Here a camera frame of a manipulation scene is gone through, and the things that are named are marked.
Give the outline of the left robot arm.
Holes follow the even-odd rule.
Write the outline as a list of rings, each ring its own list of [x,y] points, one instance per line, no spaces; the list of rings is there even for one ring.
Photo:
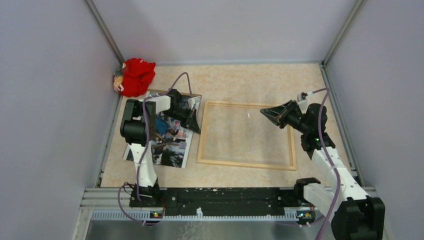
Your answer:
[[[199,95],[183,95],[176,89],[149,92],[144,99],[129,99],[124,106],[120,134],[127,143],[136,171],[133,198],[154,207],[160,202],[154,163],[185,158],[187,138],[200,134],[197,121]]]

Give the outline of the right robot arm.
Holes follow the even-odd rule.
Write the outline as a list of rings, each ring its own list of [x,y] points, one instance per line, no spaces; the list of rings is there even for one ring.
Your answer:
[[[306,112],[290,100],[262,108],[260,113],[280,129],[290,126],[300,132],[301,147],[325,175],[331,189],[314,177],[298,179],[293,200],[299,206],[309,203],[324,216],[323,228],[330,225],[336,240],[381,240],[384,235],[385,204],[372,197],[354,179],[340,158],[335,143],[326,132],[327,108],[311,103]]]

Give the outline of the printed photo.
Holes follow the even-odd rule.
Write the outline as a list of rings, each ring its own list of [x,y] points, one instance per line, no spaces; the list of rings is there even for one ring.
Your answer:
[[[184,102],[191,96],[188,93],[181,94]],[[142,99],[126,101],[120,127],[122,136],[124,136],[123,131],[128,123],[130,123],[130,128],[136,129],[136,127],[139,127],[137,122],[142,120],[143,117],[142,102]],[[132,115],[128,113],[131,108],[133,109]],[[191,141],[195,132],[181,127],[178,120],[164,115],[162,111],[156,114],[153,124],[154,128],[150,130],[150,134],[153,134],[153,136],[149,138],[152,141],[149,146],[153,164],[184,169],[187,165]]]

